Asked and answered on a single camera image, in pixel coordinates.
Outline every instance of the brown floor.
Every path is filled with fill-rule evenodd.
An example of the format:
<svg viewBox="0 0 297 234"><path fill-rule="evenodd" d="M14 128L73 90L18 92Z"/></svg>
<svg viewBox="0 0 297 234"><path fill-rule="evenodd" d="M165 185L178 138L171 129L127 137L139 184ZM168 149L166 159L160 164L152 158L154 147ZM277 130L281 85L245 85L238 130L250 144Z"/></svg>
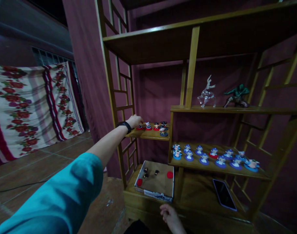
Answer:
<svg viewBox="0 0 297 234"><path fill-rule="evenodd" d="M0 166L0 191L48 180L92 145L91 134L85 132L6 163ZM29 185L0 193L0 224L10 218L41 185ZM91 204L79 233L123 234L130 221L124 212L122 191L121 180L107 177L107 173L104 173L101 193ZM262 214L256 221L256 227L261 234L292 233ZM165 233L152 227L150 229L154 234Z"/></svg>

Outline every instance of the wooden shelving unit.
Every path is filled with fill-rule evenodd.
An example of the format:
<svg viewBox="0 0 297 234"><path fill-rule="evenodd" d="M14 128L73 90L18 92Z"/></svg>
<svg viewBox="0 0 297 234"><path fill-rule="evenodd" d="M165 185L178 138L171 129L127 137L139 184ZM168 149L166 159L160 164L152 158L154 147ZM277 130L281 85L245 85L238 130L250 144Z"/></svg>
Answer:
<svg viewBox="0 0 297 234"><path fill-rule="evenodd" d="M109 0L109 19L104 16L102 1L96 1L98 25L100 29L114 127L118 123L118 112L121 111L123 120L125 120L124 111L126 109L131 109L132 114L135 113L133 78L131 72L132 65L176 60L183 61L180 105L171 106L171 119L168 131L169 137L162 138L159 136L159 132L154 131L133 130L130 134L126 135L126 137L130 138L130 144L124 150L121 145L118 147L127 216L134 219L145 218L148 214L159 216L159 206L161 202L136 192L134 190L134 183L141 167L141 164L138 162L137 138L164 140L169 141L168 163L178 168L178 172L175 174L175 196L173 205L182 217L186 217L185 221L190 221L188 217L193 215L191 218L197 222L195 225L206 224L206 226L208 226L212 224L210 226L212 228L215 227L217 219L224 223L224 227L232 224L232 222L237 222L236 225L241 225L241 228L245 230L243 233L248 233L251 231L251 226L243 225L239 220L246 224L251 224L254 221L288 156L289 151L292 149L297 139L297 104L294 109L262 106L268 90L297 87L297 83L290 83L292 74L297 65L297 46L291 58L262 67L263 55L268 48L297 34L297 0L129 32L127 10L158 1L160 0L121 0L122 6L124 7L124 14L121 16L115 5L112 3L112 0ZM115 28L117 22L114 21L114 14L116 14L118 19L118 30ZM116 35L107 36L106 25ZM114 89L113 85L109 51L111 51L116 58L116 70L119 80L118 90ZM206 106L205 108L202 108L201 106L191 105L194 71L197 58L247 53L255 54L255 60L252 64L253 75L248 77L247 82L248 88L251 91L249 96L247 96L248 103L251 102L252 96L254 95L258 73L264 70L269 71L256 106L251 106L249 108L231 106L227 108L221 106L213 108ZM120 72L119 58L128 65L128 75L124 75ZM271 85L270 81L275 67L284 63L288 63L288 72L286 73L283 83L279 85ZM127 103L126 106L116 107L115 93L125 93L126 96L128 96L127 89L121 89L121 77L125 81L130 81L129 91L131 103ZM200 144L206 153L209 153L211 148L216 147L220 154L227 148L233 148L235 152L237 152L237 150L246 150L249 145L257 149L266 157L271 158L269 166L260 169L258 173L252 173L244 168L241 171L237 171L228 165L227 168L220 169L213 164L213 160L211 159L210 165L205 167L198 162L198 157L195 154L194 162L187 162L184 158L180 161L174 160L172 155L172 145L175 142L172 140L172 133L173 125L175 124L174 115L176 112L186 112L187 114L221 113L238 115L239 122L236 124L235 133L234 136L232 136L232 139L234 140L232 141L231 146L208 145L202 144L202 142L198 142L197 144L189 143L189 145L191 145L192 148L195 148L196 145ZM267 115L268 118L265 126L255 126L245 121L245 116L247 114ZM284 129L283 137L278 142L277 149L270 153L262 147L275 115L288 115L290 116L290 119ZM246 136L244 147L238 149L239 136L244 125L249 127L249 132ZM250 139L253 129L262 132L261 138L257 143L251 142ZM135 150L129 154L128 149L133 144L135 144ZM183 148L187 143L179 142L179 144ZM126 159L128 161L131 157L133 157L133 161L136 160L135 163L132 163L131 165L128 163L127 173L133 171L128 183L126 180L127 173L124 171L125 154L127 155ZM213 189L212 174L223 176L225 181L227 178L231 177L232 183L229 184L229 189L238 208L238 212L233 212L219 205ZM244 178L244 183L242 185L237 181L237 177ZM250 178L261 181L260 186L252 198L245 192ZM250 202L248 209L243 209L242 204L234 194L233 189L235 186L240 188L240 191Z"/></svg>

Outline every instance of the open cardboard box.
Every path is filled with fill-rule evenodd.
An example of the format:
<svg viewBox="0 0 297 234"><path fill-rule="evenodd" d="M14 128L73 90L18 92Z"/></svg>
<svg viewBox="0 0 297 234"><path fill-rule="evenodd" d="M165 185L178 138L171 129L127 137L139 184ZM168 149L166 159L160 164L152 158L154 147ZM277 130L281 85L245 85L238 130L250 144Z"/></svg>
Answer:
<svg viewBox="0 0 297 234"><path fill-rule="evenodd" d="M144 178L144 169L148 167L148 178ZM174 197L174 176L167 178L167 172L174 175L174 167L158 162L144 161L140 173L136 179L135 190L149 197L156 198L165 202L172 202ZM142 185L137 186L138 179L142 179Z"/></svg>

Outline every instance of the window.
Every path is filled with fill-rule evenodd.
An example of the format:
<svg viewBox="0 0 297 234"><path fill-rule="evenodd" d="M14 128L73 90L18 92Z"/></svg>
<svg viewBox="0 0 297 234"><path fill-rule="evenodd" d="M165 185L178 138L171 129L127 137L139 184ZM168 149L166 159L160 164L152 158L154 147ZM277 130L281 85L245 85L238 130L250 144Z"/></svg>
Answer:
<svg viewBox="0 0 297 234"><path fill-rule="evenodd" d="M69 61L73 65L74 76L78 83L77 69L76 69L74 60L62 57L60 55L52 54L48 51L38 49L35 47L32 47L32 51L34 53L34 56L36 58L36 62L37 62L38 66L46 66L46 65L57 64L57 63Z"/></svg>

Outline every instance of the purple phone case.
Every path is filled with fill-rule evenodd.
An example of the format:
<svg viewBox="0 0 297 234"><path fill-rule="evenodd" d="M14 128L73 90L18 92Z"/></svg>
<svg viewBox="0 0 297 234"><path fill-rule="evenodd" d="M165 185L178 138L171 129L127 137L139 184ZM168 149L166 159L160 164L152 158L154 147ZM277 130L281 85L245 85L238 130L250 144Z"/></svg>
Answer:
<svg viewBox="0 0 297 234"><path fill-rule="evenodd" d="M220 180L216 180L216 181L219 181L219 182L224 183L224 185L226 186L227 192L229 193L230 198L232 199L232 202L233 202L233 204L234 204L235 209L233 209L233 208L231 208L231 207L228 207L228 206L225 206L225 205L223 205L223 204L221 203L221 201L220 201L220 197L219 197L219 195L218 195L218 191L217 191L217 188L216 188L216 185L215 185L215 183L214 183L215 180L216 180L216 179L213 179L213 185L214 185L214 188L215 188L215 190L216 190L216 194L217 194L217 196L218 196L220 205L222 205L223 207L228 208L228 209L230 209L230 210L237 211L237 209L236 209L236 205L235 205L235 203L234 203L234 201L233 201L233 198L232 198L232 196L231 196L231 194L230 194L230 192L229 192L229 189L227 188L227 185L225 184L225 182L220 181Z"/></svg>

